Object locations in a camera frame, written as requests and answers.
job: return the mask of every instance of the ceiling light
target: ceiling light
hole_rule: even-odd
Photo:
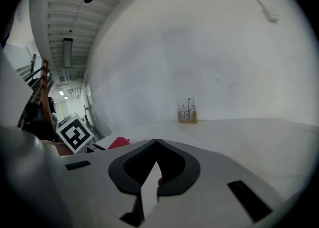
[[[63,47],[64,67],[71,67],[72,43],[73,43],[73,39],[71,38],[63,39],[62,47]]]

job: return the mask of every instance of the ar tag cube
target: ar tag cube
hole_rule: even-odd
[[[92,138],[92,132],[73,113],[58,124],[57,133],[73,153],[78,153]]]

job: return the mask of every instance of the red fabric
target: red fabric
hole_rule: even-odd
[[[113,149],[121,146],[127,146],[130,144],[130,140],[126,138],[118,137],[114,142],[109,146],[108,149]]]

